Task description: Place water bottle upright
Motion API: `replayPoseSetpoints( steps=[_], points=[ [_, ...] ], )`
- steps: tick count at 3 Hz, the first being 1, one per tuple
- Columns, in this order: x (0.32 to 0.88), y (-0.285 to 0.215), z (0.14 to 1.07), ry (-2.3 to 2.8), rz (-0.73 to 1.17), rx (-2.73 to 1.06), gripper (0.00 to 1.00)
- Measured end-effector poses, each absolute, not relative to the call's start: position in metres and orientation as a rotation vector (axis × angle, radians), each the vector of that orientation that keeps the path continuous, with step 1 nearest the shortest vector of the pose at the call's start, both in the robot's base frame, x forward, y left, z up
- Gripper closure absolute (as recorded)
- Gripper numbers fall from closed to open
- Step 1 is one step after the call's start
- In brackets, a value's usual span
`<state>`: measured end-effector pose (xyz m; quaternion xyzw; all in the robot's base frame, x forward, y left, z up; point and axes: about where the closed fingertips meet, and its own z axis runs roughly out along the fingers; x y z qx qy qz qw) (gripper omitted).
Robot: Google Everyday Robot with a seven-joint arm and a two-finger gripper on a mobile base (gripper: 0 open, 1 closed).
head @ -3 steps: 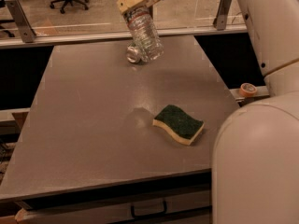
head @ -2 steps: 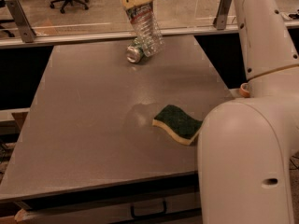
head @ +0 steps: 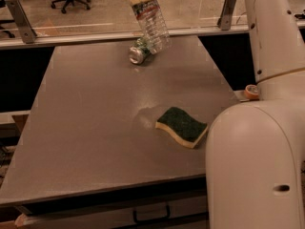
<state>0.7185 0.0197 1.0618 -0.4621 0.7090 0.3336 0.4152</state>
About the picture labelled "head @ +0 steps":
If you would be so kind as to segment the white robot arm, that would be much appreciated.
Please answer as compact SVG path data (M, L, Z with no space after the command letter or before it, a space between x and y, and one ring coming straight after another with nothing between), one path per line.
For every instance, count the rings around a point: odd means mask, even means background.
M305 43L287 0L245 0L259 98L210 127L210 229L305 229Z

